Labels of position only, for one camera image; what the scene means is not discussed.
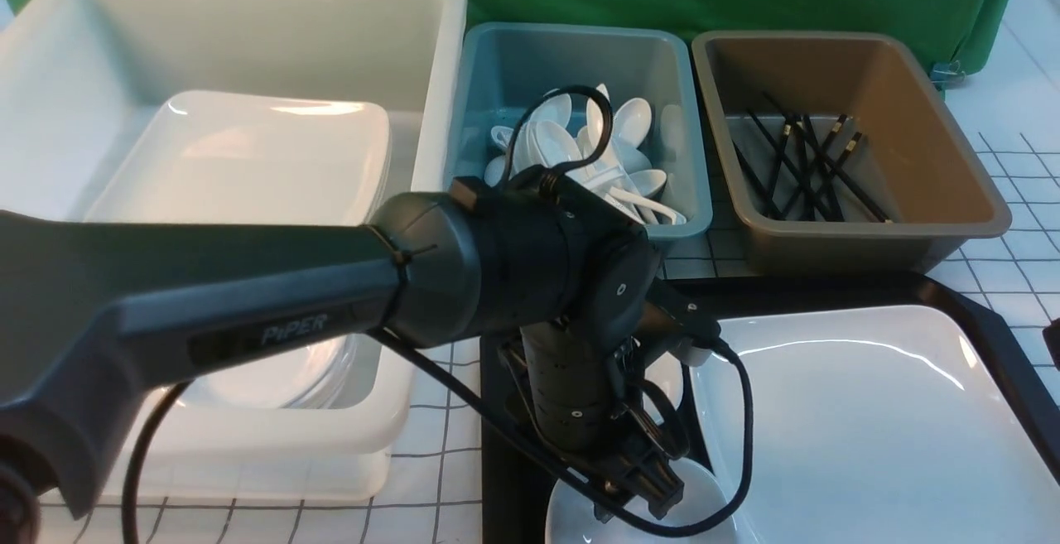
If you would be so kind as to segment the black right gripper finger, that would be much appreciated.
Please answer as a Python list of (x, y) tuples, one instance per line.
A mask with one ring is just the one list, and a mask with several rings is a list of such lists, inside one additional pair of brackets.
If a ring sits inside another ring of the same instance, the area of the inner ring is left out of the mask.
[(1060, 344), (1058, 337), (1044, 337), (1043, 341), (1045, 344), (1046, 350), (1050, 358), (1052, 366), (1056, 370), (1060, 369)]

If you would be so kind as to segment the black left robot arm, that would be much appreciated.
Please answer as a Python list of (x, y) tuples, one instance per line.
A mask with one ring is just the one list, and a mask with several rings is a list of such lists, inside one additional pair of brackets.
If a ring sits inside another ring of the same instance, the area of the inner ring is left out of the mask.
[(464, 398), (535, 464), (643, 532), (681, 484), (662, 464), (626, 479), (610, 453), (529, 440), (423, 350), (531, 324), (568, 324), (581, 372), (603, 388), (603, 427), (636, 431), (629, 383), (659, 355), (622, 363), (655, 282), (644, 226), (550, 171), (508, 190), (455, 179), (407, 192), (360, 226), (104, 224), (2, 212), (2, 540), (34, 543), (39, 495), (83, 517), (98, 502), (152, 390), (161, 411), (193, 379), (300, 345), (368, 334)]

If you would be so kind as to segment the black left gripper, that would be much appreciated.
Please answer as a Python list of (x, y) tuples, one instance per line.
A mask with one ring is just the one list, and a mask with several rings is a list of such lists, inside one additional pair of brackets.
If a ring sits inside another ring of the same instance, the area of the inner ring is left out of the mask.
[(665, 311), (606, 345), (559, 321), (499, 330), (497, 491), (583, 479), (600, 520), (634, 499), (665, 517), (684, 496), (672, 462), (688, 454), (688, 426), (647, 369), (687, 344), (688, 324)]

